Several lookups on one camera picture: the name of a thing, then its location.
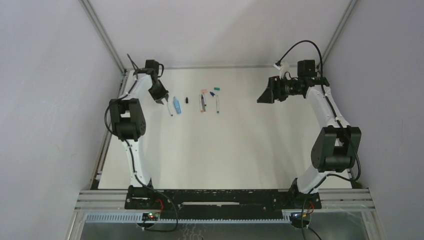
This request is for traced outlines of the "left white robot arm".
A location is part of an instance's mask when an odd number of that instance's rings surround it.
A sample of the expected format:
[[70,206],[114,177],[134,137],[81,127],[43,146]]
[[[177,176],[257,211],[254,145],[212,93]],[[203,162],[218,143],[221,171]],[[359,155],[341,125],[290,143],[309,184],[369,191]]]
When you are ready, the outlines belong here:
[[105,111],[110,124],[106,129],[122,143],[129,165],[130,186],[157,192],[147,169],[147,159],[143,150],[143,139],[147,122],[142,110],[142,100],[149,94],[153,101],[164,106],[169,102],[169,91],[160,80],[165,67],[162,63],[148,59],[144,67],[134,67],[133,84],[122,96],[111,99]]

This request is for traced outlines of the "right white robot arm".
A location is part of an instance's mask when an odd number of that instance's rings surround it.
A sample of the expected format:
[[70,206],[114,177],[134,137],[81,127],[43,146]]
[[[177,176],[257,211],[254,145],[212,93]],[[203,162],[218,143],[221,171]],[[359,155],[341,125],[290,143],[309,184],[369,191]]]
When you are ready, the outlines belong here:
[[322,71],[315,70],[314,60],[297,63],[297,76],[271,76],[259,104],[283,102],[290,96],[302,96],[315,114],[320,132],[310,152],[311,165],[290,186],[293,195],[312,195],[327,178],[355,182],[360,176],[347,178],[341,175],[354,166],[361,167],[358,148],[362,132],[352,126],[338,109],[331,93],[328,79]]

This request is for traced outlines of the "white pen blue end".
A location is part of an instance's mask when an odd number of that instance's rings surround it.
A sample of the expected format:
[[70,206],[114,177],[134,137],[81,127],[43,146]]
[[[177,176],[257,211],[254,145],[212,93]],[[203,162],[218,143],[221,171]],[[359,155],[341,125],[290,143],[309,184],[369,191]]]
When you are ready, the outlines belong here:
[[166,104],[166,107],[167,107],[167,110],[168,110],[169,115],[170,115],[171,117],[173,117],[173,116],[174,116],[174,114],[173,114],[173,111],[172,111],[171,105],[170,105],[169,103],[167,103],[167,104]]

